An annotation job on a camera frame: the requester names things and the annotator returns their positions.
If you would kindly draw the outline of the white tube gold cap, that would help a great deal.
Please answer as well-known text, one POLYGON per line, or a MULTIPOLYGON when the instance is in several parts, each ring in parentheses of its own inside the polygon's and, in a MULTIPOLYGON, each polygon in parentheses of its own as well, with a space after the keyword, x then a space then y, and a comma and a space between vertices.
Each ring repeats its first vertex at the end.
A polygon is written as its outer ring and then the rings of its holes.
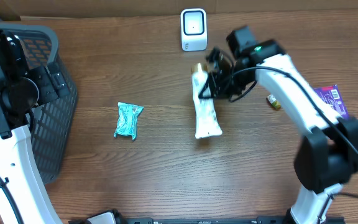
POLYGON ((213 99, 199 98, 207 78, 208 68, 205 63, 196 63, 191 66, 193 102, 196 113, 196 139, 220 136, 223 133, 217 120, 213 99))

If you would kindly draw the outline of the green yellow snack pouch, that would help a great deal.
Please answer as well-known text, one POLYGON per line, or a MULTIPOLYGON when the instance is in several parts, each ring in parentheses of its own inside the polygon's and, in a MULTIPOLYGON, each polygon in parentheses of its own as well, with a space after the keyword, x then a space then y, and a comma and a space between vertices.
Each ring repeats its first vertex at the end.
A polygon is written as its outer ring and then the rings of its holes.
POLYGON ((281 104, 278 102, 278 100, 276 99, 276 97, 274 97, 273 95, 269 95, 267 97, 267 102, 269 103, 269 105, 275 109, 275 110, 280 110, 281 109, 281 104))

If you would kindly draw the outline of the teal packet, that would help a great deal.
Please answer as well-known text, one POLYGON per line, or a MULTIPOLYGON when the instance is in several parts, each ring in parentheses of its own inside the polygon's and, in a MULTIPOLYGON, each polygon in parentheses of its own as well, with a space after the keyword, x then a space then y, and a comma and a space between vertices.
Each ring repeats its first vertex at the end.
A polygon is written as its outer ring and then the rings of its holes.
POLYGON ((128 103, 119 102, 118 104, 118 120, 114 137, 130 136, 133 141, 137 137, 137 120, 142 113, 144 107, 128 103))

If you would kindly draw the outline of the purple sanitary pad pack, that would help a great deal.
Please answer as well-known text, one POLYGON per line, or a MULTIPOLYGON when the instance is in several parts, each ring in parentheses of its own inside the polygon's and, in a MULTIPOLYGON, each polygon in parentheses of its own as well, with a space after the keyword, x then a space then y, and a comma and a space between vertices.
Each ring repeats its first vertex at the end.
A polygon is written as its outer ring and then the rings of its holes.
POLYGON ((349 113, 337 85, 315 88, 314 91, 326 104, 337 111, 344 119, 349 119, 349 113))

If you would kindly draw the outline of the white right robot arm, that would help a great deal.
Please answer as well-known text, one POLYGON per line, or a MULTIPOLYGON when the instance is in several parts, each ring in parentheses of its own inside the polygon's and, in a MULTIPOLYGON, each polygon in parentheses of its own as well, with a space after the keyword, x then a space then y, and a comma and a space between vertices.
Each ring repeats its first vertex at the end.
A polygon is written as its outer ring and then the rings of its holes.
POLYGON ((262 85, 294 122, 301 143, 294 170, 301 187, 296 202, 272 223, 344 223, 327 211, 358 172, 358 120, 345 119, 326 104, 301 76, 291 57, 273 39, 259 42, 247 27, 227 36, 230 53, 214 48, 206 61, 213 70, 196 79, 196 116, 200 130, 215 121, 214 100, 240 100, 262 85))

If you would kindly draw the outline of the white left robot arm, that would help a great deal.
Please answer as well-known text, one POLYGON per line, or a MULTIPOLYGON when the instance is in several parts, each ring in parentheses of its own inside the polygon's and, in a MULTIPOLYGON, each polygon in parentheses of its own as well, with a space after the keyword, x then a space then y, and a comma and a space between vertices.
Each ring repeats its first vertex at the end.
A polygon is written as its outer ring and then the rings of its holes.
POLYGON ((33 108, 69 94, 56 62, 29 68, 18 35, 0 29, 0 216, 4 223, 60 223, 36 165, 33 108))

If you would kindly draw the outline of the white barcode scanner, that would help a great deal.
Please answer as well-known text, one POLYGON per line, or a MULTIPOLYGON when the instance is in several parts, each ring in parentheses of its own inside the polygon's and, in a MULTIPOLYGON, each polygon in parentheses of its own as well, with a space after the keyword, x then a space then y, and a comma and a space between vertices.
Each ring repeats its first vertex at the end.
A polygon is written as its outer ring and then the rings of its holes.
POLYGON ((188 8, 180 14, 181 47, 185 52, 203 51, 208 46, 207 15, 202 8, 188 8))

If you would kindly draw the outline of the grey plastic mesh basket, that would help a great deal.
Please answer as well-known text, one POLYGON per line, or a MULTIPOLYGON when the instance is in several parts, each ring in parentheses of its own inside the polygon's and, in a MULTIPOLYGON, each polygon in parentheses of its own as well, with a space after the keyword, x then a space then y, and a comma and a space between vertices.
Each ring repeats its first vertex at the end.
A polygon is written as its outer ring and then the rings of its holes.
POLYGON ((43 183, 58 177, 73 121, 76 85, 58 54, 58 37, 45 26, 0 24, 0 140, 27 126, 43 183), (39 91, 28 71, 57 62, 70 94, 37 106, 39 91))

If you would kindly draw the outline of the brown cardboard backdrop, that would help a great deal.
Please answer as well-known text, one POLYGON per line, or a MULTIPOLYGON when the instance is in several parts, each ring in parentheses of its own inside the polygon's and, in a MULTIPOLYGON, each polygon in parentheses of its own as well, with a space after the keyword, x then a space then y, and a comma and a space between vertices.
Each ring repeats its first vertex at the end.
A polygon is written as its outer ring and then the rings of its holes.
POLYGON ((0 21, 22 17, 169 16, 186 8, 207 13, 358 9, 358 0, 0 0, 0 21))

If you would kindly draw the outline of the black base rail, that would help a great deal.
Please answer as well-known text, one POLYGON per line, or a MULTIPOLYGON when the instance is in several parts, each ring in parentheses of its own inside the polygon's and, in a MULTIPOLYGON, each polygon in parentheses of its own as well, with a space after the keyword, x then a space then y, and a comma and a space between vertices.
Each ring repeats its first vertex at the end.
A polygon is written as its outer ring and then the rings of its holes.
POLYGON ((153 219, 126 218, 128 224, 283 224, 285 216, 259 216, 257 218, 227 219, 153 219))

